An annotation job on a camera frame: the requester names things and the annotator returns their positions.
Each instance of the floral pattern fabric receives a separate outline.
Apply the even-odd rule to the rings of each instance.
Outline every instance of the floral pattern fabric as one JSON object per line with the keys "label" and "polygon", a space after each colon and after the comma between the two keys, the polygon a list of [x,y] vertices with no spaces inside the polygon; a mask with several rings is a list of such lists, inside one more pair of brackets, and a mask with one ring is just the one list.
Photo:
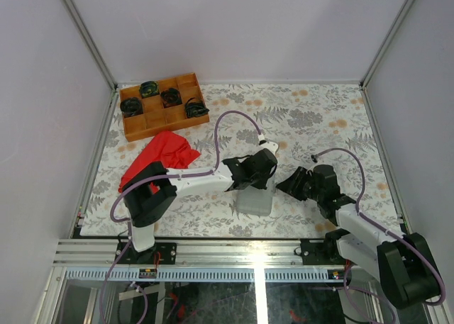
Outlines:
{"label": "floral pattern fabric", "polygon": [[[377,151],[359,87],[353,84],[208,84],[201,86],[210,122],[178,130],[201,156],[190,168],[212,167],[216,161],[214,124],[227,110],[239,110],[257,121],[265,137],[279,143],[275,181],[289,177],[298,166],[310,167],[310,155],[330,147],[352,150],[366,173],[361,208],[391,228],[398,228],[396,211]],[[219,128],[221,159],[257,151],[254,127],[242,116],[226,116]],[[119,104],[111,121],[105,148],[86,209],[82,235],[118,235],[125,223],[109,218],[118,184],[150,138],[128,143]],[[357,197],[361,187],[358,166],[342,152],[323,156],[333,165],[343,193]],[[300,202],[276,191],[269,216],[237,212],[236,192],[206,192],[175,199],[155,224],[156,236],[237,238],[320,238],[334,229],[314,201]],[[127,216],[120,202],[116,217]]]}

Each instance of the red wire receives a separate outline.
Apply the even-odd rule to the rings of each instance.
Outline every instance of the red wire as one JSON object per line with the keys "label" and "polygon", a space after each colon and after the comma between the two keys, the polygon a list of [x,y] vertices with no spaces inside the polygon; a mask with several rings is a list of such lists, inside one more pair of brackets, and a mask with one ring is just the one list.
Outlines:
{"label": "red wire", "polygon": [[155,268],[156,268],[156,273],[157,273],[157,268],[159,267],[160,261],[161,261],[161,252],[157,251],[155,253]]}

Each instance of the black cable coil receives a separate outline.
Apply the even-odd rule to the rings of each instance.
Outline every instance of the black cable coil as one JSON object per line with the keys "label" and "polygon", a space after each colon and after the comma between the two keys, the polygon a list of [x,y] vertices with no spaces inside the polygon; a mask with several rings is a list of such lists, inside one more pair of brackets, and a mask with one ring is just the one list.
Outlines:
{"label": "black cable coil", "polygon": [[142,103],[137,97],[131,97],[130,99],[125,99],[121,102],[120,110],[125,117],[143,114]]}
{"label": "black cable coil", "polygon": [[[190,103],[192,100],[199,100],[200,102]],[[209,112],[209,109],[205,107],[204,102],[197,97],[189,99],[188,102],[184,104],[184,110],[186,111],[187,118],[205,116]]]}

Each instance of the glass panel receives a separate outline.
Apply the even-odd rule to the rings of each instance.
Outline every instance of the glass panel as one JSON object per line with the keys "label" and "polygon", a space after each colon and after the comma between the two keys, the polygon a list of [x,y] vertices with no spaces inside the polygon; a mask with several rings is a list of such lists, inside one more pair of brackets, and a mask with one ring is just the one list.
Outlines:
{"label": "glass panel", "polygon": [[[364,271],[353,272],[350,286],[371,291],[385,298],[380,283]],[[371,320],[393,323],[392,314],[384,301],[360,291],[349,291],[357,307]],[[268,323],[311,323],[311,324],[368,324],[349,302],[342,284],[320,284],[299,282],[267,282]],[[398,311],[395,323],[429,324],[424,306],[417,305]]]}
{"label": "glass panel", "polygon": [[[151,292],[147,295],[148,309],[142,323],[257,322],[254,283],[138,282],[138,284],[147,292]],[[101,287],[100,281],[69,281],[66,294],[64,293],[65,298],[62,300],[64,306],[60,306],[56,323],[103,323],[99,315]],[[103,302],[107,323],[135,324],[141,319],[145,299],[134,290],[131,283],[117,281],[107,283]],[[90,295],[92,298],[96,296],[96,302],[90,302]]]}
{"label": "glass panel", "polygon": [[[263,292],[266,293],[266,303],[260,292],[255,293],[256,289],[261,290],[259,284],[250,282],[139,281],[148,294],[148,309],[142,323],[249,324],[257,323],[258,313],[260,315],[263,311],[267,313],[269,324],[367,322],[350,304],[341,284],[334,284],[335,281],[327,281],[329,284],[303,283],[286,280],[285,276],[282,278],[279,282],[266,282],[266,292]],[[102,324],[99,311],[102,284],[102,281],[68,281],[63,306],[60,306],[63,311],[58,313],[55,323]],[[380,284],[363,271],[353,272],[350,285],[384,298]],[[384,302],[359,291],[350,292],[355,304],[371,319],[392,323],[391,313]],[[259,308],[261,303],[265,304],[263,308]],[[145,300],[130,282],[110,281],[106,285],[103,305],[107,323],[136,324],[143,315]],[[430,323],[422,305],[396,311],[396,314],[396,323]]]}

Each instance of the black bracket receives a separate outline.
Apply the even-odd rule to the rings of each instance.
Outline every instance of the black bracket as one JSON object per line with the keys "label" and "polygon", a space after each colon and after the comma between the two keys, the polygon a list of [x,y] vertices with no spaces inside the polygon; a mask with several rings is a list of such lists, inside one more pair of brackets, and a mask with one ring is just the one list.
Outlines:
{"label": "black bracket", "polygon": [[[125,246],[126,242],[117,244],[116,255],[118,255]],[[157,257],[160,257],[159,265],[175,265],[177,259],[177,244],[174,242],[157,242],[149,250],[143,252],[137,252],[133,247],[129,247],[118,263],[154,265],[157,262]]]}
{"label": "black bracket", "polygon": [[337,240],[349,234],[338,229],[325,234],[322,239],[300,239],[301,252],[295,249],[295,255],[301,257],[303,265],[345,265],[346,260],[339,255]]}

